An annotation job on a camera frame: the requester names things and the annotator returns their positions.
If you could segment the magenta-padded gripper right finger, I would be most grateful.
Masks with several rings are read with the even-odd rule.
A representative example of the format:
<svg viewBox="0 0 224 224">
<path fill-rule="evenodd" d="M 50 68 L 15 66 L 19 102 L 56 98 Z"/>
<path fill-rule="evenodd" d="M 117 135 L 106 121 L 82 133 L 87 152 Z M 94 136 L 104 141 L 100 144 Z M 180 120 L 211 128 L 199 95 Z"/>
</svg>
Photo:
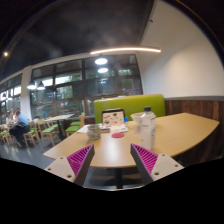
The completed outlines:
<svg viewBox="0 0 224 224">
<path fill-rule="evenodd" d="M 144 185 L 183 169 L 181 164 L 167 154 L 156 154 L 136 144 L 131 145 L 130 153 Z"/>
</svg>

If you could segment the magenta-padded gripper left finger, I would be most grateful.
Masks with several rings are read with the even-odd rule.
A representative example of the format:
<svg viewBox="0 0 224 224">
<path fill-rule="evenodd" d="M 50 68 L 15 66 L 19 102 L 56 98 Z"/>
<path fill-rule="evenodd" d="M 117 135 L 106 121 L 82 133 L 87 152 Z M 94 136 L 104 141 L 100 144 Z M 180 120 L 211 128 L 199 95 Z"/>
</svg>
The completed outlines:
<svg viewBox="0 0 224 224">
<path fill-rule="evenodd" d="M 48 167 L 46 171 L 65 180 L 82 186 L 95 155 L 94 145 L 88 145 L 68 157 L 60 156 Z"/>
</svg>

